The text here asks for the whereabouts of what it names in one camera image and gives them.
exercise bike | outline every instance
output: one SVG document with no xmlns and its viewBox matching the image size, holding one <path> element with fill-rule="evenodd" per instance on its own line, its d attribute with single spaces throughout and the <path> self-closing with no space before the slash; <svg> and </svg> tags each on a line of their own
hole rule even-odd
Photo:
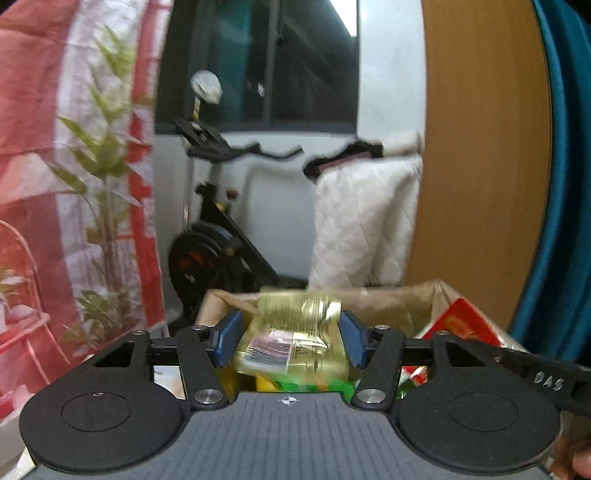
<svg viewBox="0 0 591 480">
<path fill-rule="evenodd" d="M 222 90 L 211 72 L 197 72 L 191 86 L 195 93 L 192 121 L 176 120 L 187 154 L 186 183 L 183 201 L 183 233 L 177 235 L 168 253 L 168 272 L 173 287 L 183 303 L 183 316 L 174 322 L 173 330 L 194 322 L 205 293 L 221 288 L 233 293 L 258 291 L 262 286 L 280 286 L 281 277 L 265 260 L 242 229 L 230 217 L 235 189 L 227 189 L 226 202 L 217 194 L 224 163 L 251 154 L 275 161 L 287 161 L 303 152 L 296 147 L 284 154 L 262 150 L 259 143 L 241 148 L 231 147 L 220 132 L 199 120 L 201 102 L 217 104 Z M 212 164 L 207 182 L 193 189 L 196 159 Z M 193 191 L 203 199 L 199 220 L 190 223 Z M 305 281 L 283 284 L 304 287 Z"/>
</svg>

round black pad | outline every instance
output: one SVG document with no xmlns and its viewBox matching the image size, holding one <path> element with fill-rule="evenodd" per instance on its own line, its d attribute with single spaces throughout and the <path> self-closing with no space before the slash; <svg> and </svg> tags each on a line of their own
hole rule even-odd
<svg viewBox="0 0 591 480">
<path fill-rule="evenodd" d="M 515 404 L 495 393 L 464 393 L 454 398 L 449 414 L 461 426 L 477 432 L 497 432 L 519 417 Z"/>
<path fill-rule="evenodd" d="M 116 370 L 91 367 L 66 375 L 25 405 L 21 436 L 35 461 L 68 472 L 104 472 L 133 465 L 171 442 L 182 421 L 175 396 Z"/>
<path fill-rule="evenodd" d="M 72 398 L 64 405 L 61 417 L 73 429 L 104 432 L 121 425 L 129 415 L 129 402 L 112 393 L 94 392 Z"/>
<path fill-rule="evenodd" d="M 397 422 L 421 456 L 476 474 L 532 464 L 560 425 L 552 402 L 501 367 L 452 368 L 409 392 Z"/>
</svg>

white wall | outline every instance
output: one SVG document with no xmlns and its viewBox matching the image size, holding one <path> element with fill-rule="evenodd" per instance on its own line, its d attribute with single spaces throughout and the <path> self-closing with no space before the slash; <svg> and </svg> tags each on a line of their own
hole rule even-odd
<svg viewBox="0 0 591 480">
<path fill-rule="evenodd" d="M 358 135 L 380 140 L 399 130 L 424 137 L 426 60 L 421 0 L 361 0 Z M 327 134 L 252 132 L 227 134 L 230 144 L 257 140 L 266 150 L 304 148 L 304 155 L 278 164 L 245 158 L 224 168 L 222 187 L 242 196 L 233 217 L 280 273 L 307 277 L 314 242 L 314 186 L 302 174 L 305 161 L 344 146 L 350 137 Z M 158 244 L 167 309 L 180 303 L 167 275 L 167 251 L 182 230 L 185 156 L 177 137 L 154 142 L 154 188 Z M 195 181 L 209 167 L 196 163 Z M 193 213 L 198 199 L 194 196 Z"/>
</svg>

brown paper bag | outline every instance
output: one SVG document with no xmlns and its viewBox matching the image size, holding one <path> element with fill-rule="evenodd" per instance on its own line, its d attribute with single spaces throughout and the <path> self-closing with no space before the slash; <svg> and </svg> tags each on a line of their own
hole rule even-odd
<svg viewBox="0 0 591 480">
<path fill-rule="evenodd" d="M 352 288 L 322 290 L 341 301 L 343 310 L 352 310 L 367 325 L 388 325 L 407 336 L 419 334 L 429 323 L 435 322 L 461 295 L 441 280 L 402 288 Z M 256 313 L 258 293 L 232 294 L 210 290 L 199 310 L 196 323 L 213 326 L 231 309 L 239 309 L 246 322 Z M 501 344 L 508 348 L 524 348 L 506 331 L 476 309 L 495 332 Z"/>
</svg>

wooden door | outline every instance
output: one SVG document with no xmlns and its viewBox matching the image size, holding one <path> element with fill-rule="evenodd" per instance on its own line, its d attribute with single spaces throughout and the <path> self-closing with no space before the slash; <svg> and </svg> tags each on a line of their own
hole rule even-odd
<svg viewBox="0 0 591 480">
<path fill-rule="evenodd" d="M 427 131 L 405 282 L 441 278 L 507 327 L 540 234 L 551 158 L 530 0 L 423 0 Z"/>
</svg>

